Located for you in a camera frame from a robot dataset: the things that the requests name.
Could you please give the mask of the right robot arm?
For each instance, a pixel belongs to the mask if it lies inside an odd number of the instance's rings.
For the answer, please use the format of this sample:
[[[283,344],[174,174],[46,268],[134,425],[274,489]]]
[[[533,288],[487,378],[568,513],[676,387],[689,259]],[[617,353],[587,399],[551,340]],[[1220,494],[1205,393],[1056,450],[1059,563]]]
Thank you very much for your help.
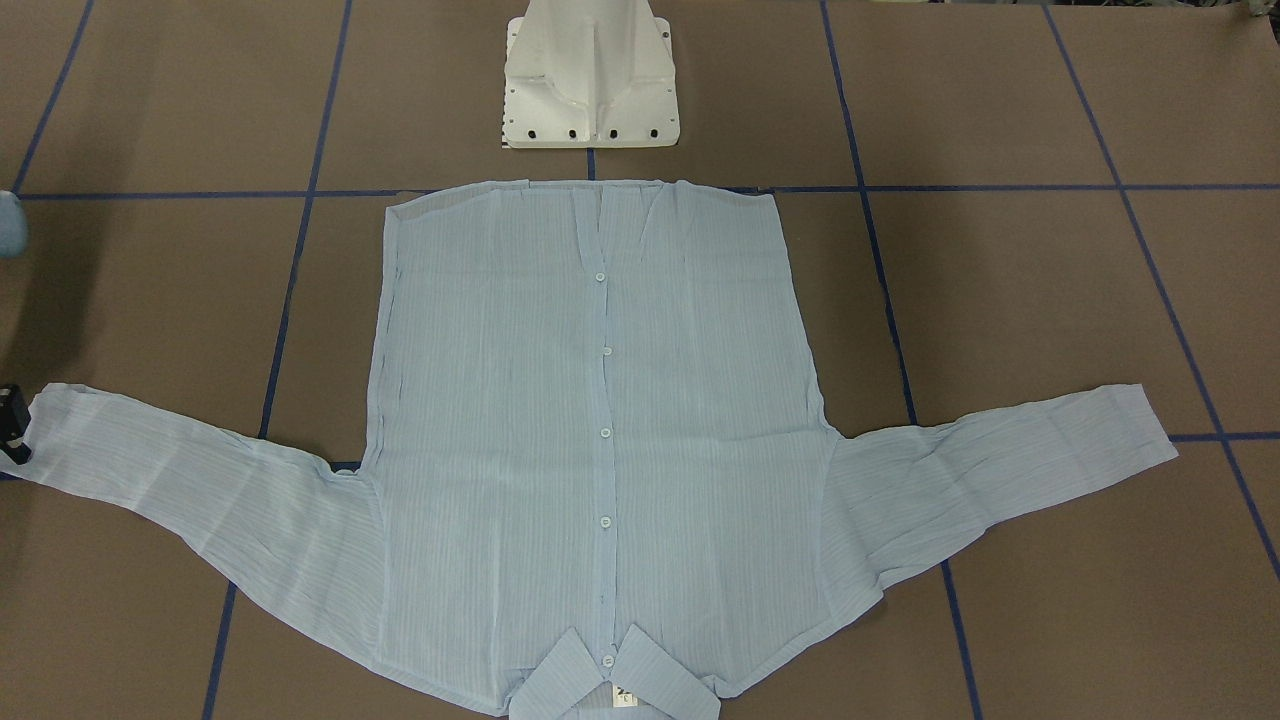
[[[28,243],[28,225],[20,200],[10,191],[1,192],[1,256],[20,256]],[[22,388],[15,383],[1,387],[1,450],[15,464],[27,464],[32,450],[26,443],[31,415]]]

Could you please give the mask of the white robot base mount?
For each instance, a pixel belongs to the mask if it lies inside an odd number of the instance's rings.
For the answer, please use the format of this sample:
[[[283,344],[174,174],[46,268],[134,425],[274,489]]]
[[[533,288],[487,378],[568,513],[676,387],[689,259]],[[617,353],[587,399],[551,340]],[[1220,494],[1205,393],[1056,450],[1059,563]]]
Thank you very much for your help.
[[[648,1],[531,1],[506,27],[507,149],[662,149],[681,136],[673,33]]]

